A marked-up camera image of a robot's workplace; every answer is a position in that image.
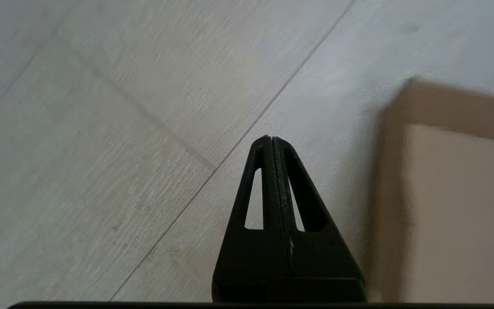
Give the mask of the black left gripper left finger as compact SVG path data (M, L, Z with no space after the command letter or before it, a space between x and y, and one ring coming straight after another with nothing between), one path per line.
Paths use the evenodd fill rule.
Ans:
M290 232L294 210L278 153L278 137L251 145L212 276L216 303L292 303ZM261 171L263 228L245 227L255 172Z

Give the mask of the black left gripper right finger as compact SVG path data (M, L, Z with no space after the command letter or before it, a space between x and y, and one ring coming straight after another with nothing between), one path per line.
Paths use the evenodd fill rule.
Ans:
M366 303L365 278L294 147L273 137L286 270L272 284L283 303Z

